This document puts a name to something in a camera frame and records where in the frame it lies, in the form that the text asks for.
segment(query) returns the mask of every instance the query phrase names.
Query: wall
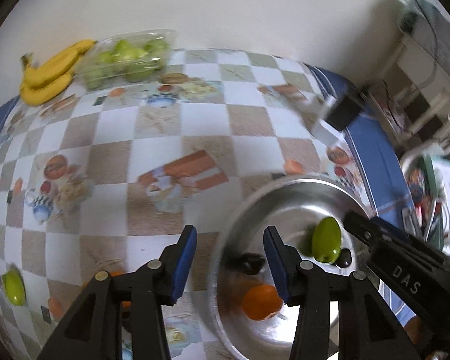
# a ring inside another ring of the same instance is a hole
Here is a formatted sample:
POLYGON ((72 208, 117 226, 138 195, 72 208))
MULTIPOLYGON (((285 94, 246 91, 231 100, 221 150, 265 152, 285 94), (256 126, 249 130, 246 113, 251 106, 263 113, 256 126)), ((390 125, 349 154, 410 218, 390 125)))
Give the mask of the wall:
POLYGON ((362 81, 396 44, 399 9, 397 0, 20 0, 0 28, 0 105, 18 93, 22 54, 44 62, 81 38, 153 28, 178 30, 177 47, 270 53, 362 81))

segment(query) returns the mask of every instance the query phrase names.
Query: orange fruit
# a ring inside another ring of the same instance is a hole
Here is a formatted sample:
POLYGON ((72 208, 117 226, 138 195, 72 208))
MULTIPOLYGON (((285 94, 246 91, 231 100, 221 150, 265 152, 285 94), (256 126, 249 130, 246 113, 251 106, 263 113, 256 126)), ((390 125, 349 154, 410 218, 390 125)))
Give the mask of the orange fruit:
POLYGON ((283 301, 277 289, 268 284, 262 284, 250 289, 242 300, 242 308, 248 318, 263 321, 277 314, 282 308, 283 301))

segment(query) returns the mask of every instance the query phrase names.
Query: metal bowl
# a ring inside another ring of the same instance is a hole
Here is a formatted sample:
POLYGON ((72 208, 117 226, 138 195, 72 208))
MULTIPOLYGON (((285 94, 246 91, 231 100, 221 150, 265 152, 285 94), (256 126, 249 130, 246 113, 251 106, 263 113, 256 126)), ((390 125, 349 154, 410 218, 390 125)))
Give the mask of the metal bowl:
MULTIPOLYGON (((299 307, 284 305, 264 321, 252 321, 242 310, 245 293, 259 284, 274 284, 265 264, 258 275, 250 276, 230 268, 228 263, 244 252, 263 254, 263 231, 276 226, 285 244, 297 247, 324 217, 333 216, 342 228, 342 248, 352 252, 352 264, 340 269, 317 263, 325 271, 350 275, 364 271, 378 287, 378 278, 366 267, 366 246, 342 227, 344 215, 353 210, 366 216, 363 206, 341 186, 321 176, 281 178, 255 192, 230 220, 212 257, 209 276, 210 308, 219 339, 237 359, 287 360, 295 335, 299 307)), ((338 345, 338 304, 330 304, 329 355, 338 345)))

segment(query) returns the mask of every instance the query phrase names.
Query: plastic fruit container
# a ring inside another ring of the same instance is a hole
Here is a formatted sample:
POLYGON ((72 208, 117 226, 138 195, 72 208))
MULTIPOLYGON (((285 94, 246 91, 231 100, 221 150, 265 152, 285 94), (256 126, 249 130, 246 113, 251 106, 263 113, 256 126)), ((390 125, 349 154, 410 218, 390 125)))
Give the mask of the plastic fruit container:
POLYGON ((78 62, 76 76, 89 91, 145 81, 167 65, 176 34, 151 30, 101 40, 78 62))

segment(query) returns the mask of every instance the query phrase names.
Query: banana bunch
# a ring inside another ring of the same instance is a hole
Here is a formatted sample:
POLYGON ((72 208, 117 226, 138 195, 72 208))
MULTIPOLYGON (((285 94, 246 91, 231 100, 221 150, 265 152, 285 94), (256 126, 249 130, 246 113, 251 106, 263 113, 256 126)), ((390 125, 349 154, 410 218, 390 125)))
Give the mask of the banana bunch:
POLYGON ((42 66, 32 67, 32 55, 22 57, 23 80, 20 97, 28 105, 37 106, 53 99, 72 82, 77 61, 95 44, 84 39, 50 58, 42 66))

